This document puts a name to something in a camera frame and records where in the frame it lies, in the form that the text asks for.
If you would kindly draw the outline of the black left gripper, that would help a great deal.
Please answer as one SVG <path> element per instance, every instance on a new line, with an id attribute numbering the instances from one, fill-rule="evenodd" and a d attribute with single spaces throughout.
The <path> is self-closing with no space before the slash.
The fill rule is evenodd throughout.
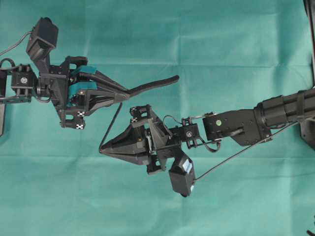
<path id="1" fill-rule="evenodd" d="M 130 98 L 129 90 L 87 66 L 86 57 L 65 58 L 60 65 L 51 65 L 50 57 L 35 63 L 39 70 L 37 94 L 49 97 L 61 120 L 62 128 L 84 129 L 82 116 L 89 116 L 97 109 L 109 107 Z M 73 71 L 70 65 L 77 66 Z M 71 77 L 87 77 L 94 82 L 76 82 L 69 85 Z"/>

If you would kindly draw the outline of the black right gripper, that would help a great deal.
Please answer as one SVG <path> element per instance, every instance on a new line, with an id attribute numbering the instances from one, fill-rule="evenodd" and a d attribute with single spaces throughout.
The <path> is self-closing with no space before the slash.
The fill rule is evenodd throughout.
<path id="1" fill-rule="evenodd" d="M 150 105 L 132 107 L 130 114 L 130 125 L 115 138 L 105 141 L 101 154 L 145 165 L 150 175 L 165 171 L 168 158 L 174 157 L 178 161 L 174 144 L 171 143 L 175 134 L 164 125 Z"/>

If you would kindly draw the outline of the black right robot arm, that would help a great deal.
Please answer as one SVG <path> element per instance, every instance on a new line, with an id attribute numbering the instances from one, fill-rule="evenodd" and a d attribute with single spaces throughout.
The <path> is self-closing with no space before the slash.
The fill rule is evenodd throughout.
<path id="1" fill-rule="evenodd" d="M 288 96 L 264 100 L 253 109 L 241 109 L 202 116 L 206 140 L 199 134 L 192 118 L 183 119 L 180 126 L 167 128 L 150 105 L 130 109 L 127 129 L 116 138 L 102 142 L 99 152 L 137 165 L 146 165 L 148 173 L 164 171 L 166 160 L 173 158 L 171 171 L 179 174 L 191 161 L 182 151 L 182 143 L 189 148 L 216 144 L 231 137 L 241 146 L 268 141 L 272 129 L 286 124 L 303 122 L 315 116 L 314 89 L 302 90 Z"/>

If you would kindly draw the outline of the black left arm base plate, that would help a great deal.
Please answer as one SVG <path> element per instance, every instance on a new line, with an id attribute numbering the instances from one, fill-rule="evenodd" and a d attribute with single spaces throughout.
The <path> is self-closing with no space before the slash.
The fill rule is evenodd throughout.
<path id="1" fill-rule="evenodd" d="M 4 134 L 5 129 L 6 105 L 0 105 L 0 136 Z"/>

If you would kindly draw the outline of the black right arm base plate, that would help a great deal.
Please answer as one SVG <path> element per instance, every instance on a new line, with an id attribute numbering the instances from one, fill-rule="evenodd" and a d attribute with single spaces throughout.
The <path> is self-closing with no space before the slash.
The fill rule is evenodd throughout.
<path id="1" fill-rule="evenodd" d="M 315 119 L 308 119 L 300 123 L 300 137 L 312 149 L 315 148 Z"/>

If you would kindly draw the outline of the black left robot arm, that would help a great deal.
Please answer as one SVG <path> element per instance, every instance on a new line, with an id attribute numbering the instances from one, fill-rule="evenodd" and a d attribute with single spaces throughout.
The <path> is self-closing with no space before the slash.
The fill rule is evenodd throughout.
<path id="1" fill-rule="evenodd" d="M 84 117 L 130 98 L 130 91 L 94 67 L 86 57 L 66 57 L 61 65 L 35 75 L 29 64 L 0 70 L 0 103 L 25 103 L 32 98 L 52 102 L 63 128 L 84 129 Z"/>

